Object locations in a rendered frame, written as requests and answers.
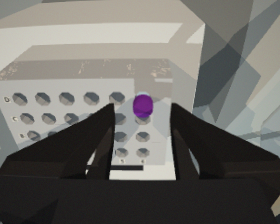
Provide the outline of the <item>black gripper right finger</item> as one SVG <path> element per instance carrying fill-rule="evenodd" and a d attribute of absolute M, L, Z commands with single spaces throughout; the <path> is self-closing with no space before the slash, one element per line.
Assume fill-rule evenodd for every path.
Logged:
<path fill-rule="evenodd" d="M 176 180 L 251 178 L 260 183 L 271 207 L 280 196 L 279 156 L 199 119 L 177 103 L 171 104 L 170 132 Z"/>

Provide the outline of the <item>grey bench mat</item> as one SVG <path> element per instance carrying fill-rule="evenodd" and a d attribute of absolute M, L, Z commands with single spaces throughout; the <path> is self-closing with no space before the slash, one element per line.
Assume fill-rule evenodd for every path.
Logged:
<path fill-rule="evenodd" d="M 91 0 L 0 0 L 0 19 L 39 3 Z M 280 15 L 280 0 L 181 0 L 204 23 L 192 114 L 202 113 Z M 205 121 L 205 120 L 204 120 Z M 0 109 L 0 167 L 19 151 Z"/>

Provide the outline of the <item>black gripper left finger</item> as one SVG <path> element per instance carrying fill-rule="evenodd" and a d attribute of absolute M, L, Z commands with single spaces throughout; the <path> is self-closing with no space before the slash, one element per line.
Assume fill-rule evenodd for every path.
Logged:
<path fill-rule="evenodd" d="M 114 103 L 109 103 L 88 118 L 8 155 L 0 174 L 109 180 L 114 134 Z M 94 152 L 86 174 L 87 163 Z"/>

